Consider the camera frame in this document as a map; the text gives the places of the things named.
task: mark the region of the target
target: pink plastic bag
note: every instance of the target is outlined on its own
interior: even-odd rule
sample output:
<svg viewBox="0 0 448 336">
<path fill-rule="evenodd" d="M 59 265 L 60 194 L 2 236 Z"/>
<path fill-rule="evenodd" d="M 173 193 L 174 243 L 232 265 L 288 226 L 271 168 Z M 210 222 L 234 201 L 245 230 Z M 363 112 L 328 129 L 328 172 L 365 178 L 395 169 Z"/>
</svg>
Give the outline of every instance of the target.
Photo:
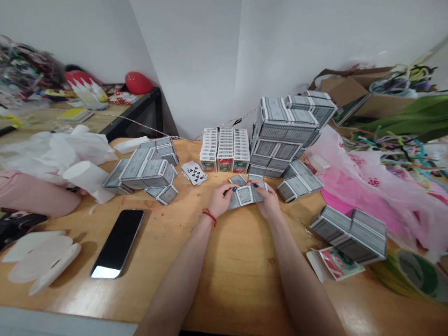
<svg viewBox="0 0 448 336">
<path fill-rule="evenodd" d="M 380 164 L 380 151 L 346 152 L 330 126 L 308 152 L 331 165 L 319 176 L 325 190 L 385 222 L 401 247 L 416 250 L 418 239 L 428 249 L 426 257 L 439 260 L 448 247 L 448 207 L 442 201 L 388 172 Z"/>
</svg>

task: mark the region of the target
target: green fabric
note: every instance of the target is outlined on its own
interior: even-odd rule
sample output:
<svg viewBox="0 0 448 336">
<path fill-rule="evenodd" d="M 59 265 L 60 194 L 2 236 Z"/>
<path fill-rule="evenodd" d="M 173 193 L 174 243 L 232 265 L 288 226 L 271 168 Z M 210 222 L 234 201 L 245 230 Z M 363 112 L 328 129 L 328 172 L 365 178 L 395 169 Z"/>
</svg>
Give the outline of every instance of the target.
<svg viewBox="0 0 448 336">
<path fill-rule="evenodd" d="M 375 132 L 381 125 L 378 137 L 391 131 L 394 134 L 416 134 L 422 142 L 438 139 L 448 134 L 448 95 L 417 99 L 405 106 L 402 113 L 366 124 L 361 129 Z"/>
</svg>

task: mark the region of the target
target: red string bracelet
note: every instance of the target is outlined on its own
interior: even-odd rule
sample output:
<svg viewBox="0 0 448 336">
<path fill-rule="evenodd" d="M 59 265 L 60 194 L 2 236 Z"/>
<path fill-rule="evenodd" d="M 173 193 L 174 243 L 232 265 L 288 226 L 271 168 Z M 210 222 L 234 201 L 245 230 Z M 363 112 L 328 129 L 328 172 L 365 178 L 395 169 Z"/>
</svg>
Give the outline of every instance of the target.
<svg viewBox="0 0 448 336">
<path fill-rule="evenodd" d="M 213 227 L 216 227 L 216 218 L 213 217 L 213 215 L 210 213 L 210 210 L 207 209 L 207 207 L 202 209 L 202 213 L 209 215 L 213 221 L 215 222 L 215 224 L 213 225 Z"/>
</svg>

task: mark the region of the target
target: hand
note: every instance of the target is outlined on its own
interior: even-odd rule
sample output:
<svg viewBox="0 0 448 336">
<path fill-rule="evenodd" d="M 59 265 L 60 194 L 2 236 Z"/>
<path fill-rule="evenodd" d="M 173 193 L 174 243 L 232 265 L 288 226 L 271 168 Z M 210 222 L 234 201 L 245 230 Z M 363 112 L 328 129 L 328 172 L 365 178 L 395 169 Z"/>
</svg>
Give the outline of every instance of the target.
<svg viewBox="0 0 448 336">
<path fill-rule="evenodd" d="M 255 187 L 257 183 L 263 183 L 263 181 L 251 180 L 247 183 L 247 185 L 253 184 Z M 269 184 L 266 183 L 266 185 L 267 190 L 264 190 L 260 187 L 256 187 L 255 190 L 265 198 L 263 202 L 257 203 L 258 209 L 260 210 L 260 213 L 264 218 L 270 220 L 281 216 L 281 210 L 277 193 L 274 189 L 271 188 Z"/>
<path fill-rule="evenodd" d="M 227 211 L 230 204 L 230 198 L 238 187 L 239 185 L 237 184 L 223 183 L 213 190 L 213 194 L 211 194 L 211 199 L 207 208 L 216 219 Z"/>
</svg>

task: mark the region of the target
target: woman's left hand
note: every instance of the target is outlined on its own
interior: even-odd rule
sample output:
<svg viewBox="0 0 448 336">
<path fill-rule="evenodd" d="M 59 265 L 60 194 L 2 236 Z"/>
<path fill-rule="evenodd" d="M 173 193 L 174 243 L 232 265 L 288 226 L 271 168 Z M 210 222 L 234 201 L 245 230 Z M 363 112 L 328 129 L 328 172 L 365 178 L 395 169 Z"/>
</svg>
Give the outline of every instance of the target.
<svg viewBox="0 0 448 336">
<path fill-rule="evenodd" d="M 227 211 L 230 204 L 230 198 L 238 187 L 239 185 L 237 184 L 223 183 L 213 190 L 207 208 L 216 219 Z"/>
</svg>

